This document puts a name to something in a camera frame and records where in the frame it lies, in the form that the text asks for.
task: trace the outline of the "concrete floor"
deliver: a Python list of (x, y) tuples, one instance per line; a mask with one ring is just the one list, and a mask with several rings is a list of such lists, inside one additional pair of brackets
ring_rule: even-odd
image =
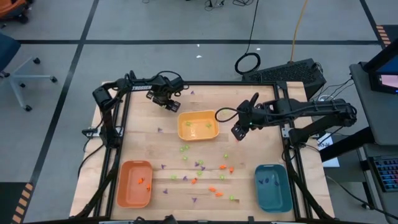
[[(30, 43), (22, 45), (7, 70), (33, 55), (40, 57), (42, 64), (32, 63), (26, 68), (30, 73), (58, 78), (57, 84), (26, 82), (23, 94), (33, 107), (29, 113), (19, 107), (11, 88), (7, 85), (0, 88), (0, 181), (29, 181), (46, 135), (51, 140), (40, 176), (34, 183), (35, 192), (25, 222), (68, 217), (77, 169), (83, 157), (81, 149), (86, 141), (80, 131), (91, 124), (95, 108), (91, 92), (101, 82), (120, 78), (129, 70), (134, 70), (138, 77), (173, 70), (185, 80), (240, 80), (233, 66), (247, 45), (228, 40), (249, 38), (255, 4), (238, 7), (226, 1), (224, 7), (206, 12), (204, 2), (150, 0), (149, 4), (143, 4), (127, 0), (36, 0), (29, 12), (28, 24), (7, 22), (1, 32)], [(249, 51), (261, 56), (261, 68), (289, 60), (291, 45), (288, 42), (271, 43), (292, 39), (303, 2), (262, 0), (259, 3), (253, 39), (269, 40), (270, 44), (252, 45)], [(397, 1), (366, 0), (366, 3), (376, 24), (398, 24), (398, 14), (394, 13)], [(94, 16), (92, 23), (87, 23), (90, 11)], [(350, 64), (367, 61), (381, 50), (380, 45), (374, 44), (377, 37), (359, 0), (310, 0), (297, 39), (314, 40), (311, 45), (297, 45), (294, 60), (313, 58), (320, 62), (326, 85), (343, 83), (349, 78)], [(176, 41), (90, 44), (85, 40)], [(196, 42), (179, 44), (178, 40)], [(220, 40), (225, 44), (203, 44), (209, 43), (204, 40)], [(319, 40), (330, 40), (332, 44), (323, 45)], [(364, 42), (346, 45), (346, 40)], [(252, 66), (253, 62), (248, 59), (241, 69)], [(51, 120), (57, 115), (55, 107), (62, 96), (62, 88), (66, 90), (67, 87), (55, 131), (49, 136)], [(340, 133), (352, 134), (367, 126), (355, 88), (349, 87), (339, 96), (359, 111), (358, 122)], [(345, 186), (365, 198), (361, 184), (347, 183)], [(359, 202), (335, 184), (329, 183), (329, 190), (336, 217), (341, 220), (386, 222), (383, 215), (363, 210)]]

